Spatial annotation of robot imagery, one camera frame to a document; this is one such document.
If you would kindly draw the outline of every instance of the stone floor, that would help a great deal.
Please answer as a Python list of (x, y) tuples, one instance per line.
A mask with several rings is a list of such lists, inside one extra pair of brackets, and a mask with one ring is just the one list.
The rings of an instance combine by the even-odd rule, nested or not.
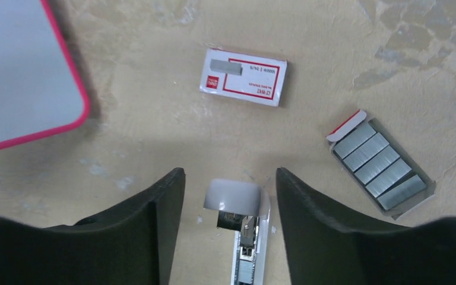
[[(75, 131), (0, 151), (0, 215), (73, 224), (184, 167), (170, 283), (228, 284), (233, 233), (216, 229), (204, 195), (213, 178), (254, 181), (273, 202), (266, 283), (289, 284), (279, 166), (390, 221), (324, 138), (362, 108), (437, 181), (436, 195), (398, 223), (456, 216), (456, 0), (52, 3), (92, 111)], [(287, 59), (281, 107), (200, 93), (209, 47)]]

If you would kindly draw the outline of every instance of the tablet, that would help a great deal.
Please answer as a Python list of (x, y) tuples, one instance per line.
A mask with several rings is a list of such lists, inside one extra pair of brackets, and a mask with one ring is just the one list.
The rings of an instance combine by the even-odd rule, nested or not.
[(0, 0), (0, 149), (69, 131), (88, 112), (47, 0)]

